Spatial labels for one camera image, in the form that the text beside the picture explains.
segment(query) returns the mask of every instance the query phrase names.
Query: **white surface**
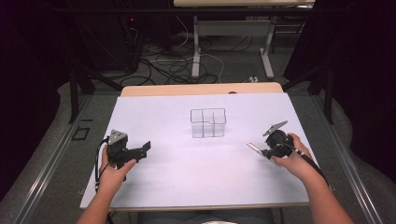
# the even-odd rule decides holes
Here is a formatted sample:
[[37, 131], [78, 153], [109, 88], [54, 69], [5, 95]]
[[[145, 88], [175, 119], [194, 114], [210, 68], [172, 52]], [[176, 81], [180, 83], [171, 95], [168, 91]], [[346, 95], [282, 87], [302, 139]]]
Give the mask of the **white surface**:
[[[191, 109], [214, 107], [226, 109], [224, 137], [192, 138]], [[284, 120], [289, 123], [281, 130], [300, 135], [310, 148], [286, 93], [120, 97], [106, 135], [125, 132], [128, 148], [151, 141], [151, 149], [128, 174], [111, 209], [307, 204], [299, 179], [246, 145], [268, 149], [262, 134]], [[82, 208], [94, 195], [93, 182], [94, 172]]]

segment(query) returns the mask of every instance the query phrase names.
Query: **white table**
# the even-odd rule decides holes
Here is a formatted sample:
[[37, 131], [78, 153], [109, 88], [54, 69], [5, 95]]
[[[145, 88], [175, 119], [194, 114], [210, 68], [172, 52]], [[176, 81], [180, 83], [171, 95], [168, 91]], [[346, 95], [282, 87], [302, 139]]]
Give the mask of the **white table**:
[[[128, 148], [151, 141], [151, 149], [128, 174], [110, 210], [308, 205], [299, 179], [246, 145], [251, 142], [268, 148], [262, 134], [272, 124], [288, 120], [282, 130], [297, 133], [310, 148], [290, 98], [280, 86], [249, 83], [190, 87], [132, 87], [119, 97], [106, 135], [112, 129], [125, 132]], [[158, 90], [170, 93], [158, 95]], [[224, 94], [229, 91], [239, 93]], [[192, 138], [191, 109], [215, 107], [226, 109], [224, 137]], [[94, 171], [81, 208], [86, 208], [95, 194], [93, 183]]]
[[[313, 5], [315, 0], [175, 0], [176, 7], [276, 7]], [[276, 27], [276, 17], [270, 21], [198, 21], [194, 17], [194, 59], [192, 76], [199, 76], [201, 49], [199, 35], [256, 35], [265, 36], [264, 48], [260, 49], [262, 64], [267, 78], [274, 78], [268, 58], [271, 41]]]

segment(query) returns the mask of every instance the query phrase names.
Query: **clear plastic box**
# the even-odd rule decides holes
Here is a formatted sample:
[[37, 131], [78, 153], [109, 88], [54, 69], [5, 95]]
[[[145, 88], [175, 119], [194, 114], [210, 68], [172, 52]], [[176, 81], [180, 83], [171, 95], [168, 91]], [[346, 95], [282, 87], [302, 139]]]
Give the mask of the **clear plastic box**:
[[191, 110], [193, 138], [223, 137], [226, 123], [224, 108]]

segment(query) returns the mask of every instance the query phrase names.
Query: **black curtain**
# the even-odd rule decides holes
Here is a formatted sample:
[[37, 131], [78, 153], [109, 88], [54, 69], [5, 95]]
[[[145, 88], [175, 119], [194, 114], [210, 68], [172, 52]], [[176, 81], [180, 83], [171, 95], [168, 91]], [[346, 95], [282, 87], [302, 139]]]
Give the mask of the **black curtain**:
[[[318, 0], [314, 7], [323, 14], [308, 19], [285, 77], [295, 80], [317, 65], [329, 65], [333, 98], [353, 126], [352, 151], [396, 183], [396, 4]], [[348, 13], [329, 16], [333, 8]]]
[[2, 200], [52, 123], [68, 76], [34, 1], [1, 3], [0, 27]]

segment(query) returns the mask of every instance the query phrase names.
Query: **metal stand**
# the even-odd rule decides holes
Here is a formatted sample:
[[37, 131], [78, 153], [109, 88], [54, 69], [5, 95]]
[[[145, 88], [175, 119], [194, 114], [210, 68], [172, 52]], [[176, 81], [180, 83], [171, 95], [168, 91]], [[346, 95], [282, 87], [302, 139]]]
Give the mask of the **metal stand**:
[[325, 98], [324, 98], [324, 115], [329, 121], [331, 125], [333, 125], [332, 121], [332, 91], [333, 91], [333, 68], [329, 67], [328, 65], [320, 65], [316, 66], [304, 75], [296, 78], [295, 80], [285, 84], [282, 86], [283, 91], [288, 90], [292, 86], [302, 82], [303, 80], [317, 76], [317, 79], [312, 81], [308, 87], [308, 93], [310, 95], [318, 95], [323, 88], [325, 90]]
[[104, 82], [117, 91], [121, 91], [122, 86], [106, 77], [103, 77], [97, 71], [94, 71], [83, 64], [78, 58], [78, 55], [73, 51], [73, 44], [67, 38], [68, 34], [60, 28], [59, 24], [56, 24], [58, 18], [54, 18], [53, 15], [51, 16], [49, 14], [48, 8], [41, 0], [37, 0], [37, 4], [41, 7], [42, 11], [46, 13], [45, 16], [48, 21], [48, 29], [53, 33], [54, 43], [56, 43], [54, 46], [56, 47], [59, 55], [63, 58], [63, 61], [67, 65], [69, 71], [72, 106], [72, 115], [69, 123], [73, 123], [75, 118], [78, 116], [78, 86], [81, 87], [84, 93], [93, 94], [95, 92], [95, 87], [93, 86], [90, 77]]
[[260, 55], [266, 77], [273, 79], [274, 73], [268, 52], [271, 48], [275, 27], [276, 17], [272, 17], [270, 21], [198, 21], [194, 16], [194, 59], [191, 76], [199, 76], [199, 62], [201, 61], [199, 35], [256, 35], [265, 36], [264, 48], [260, 49]]

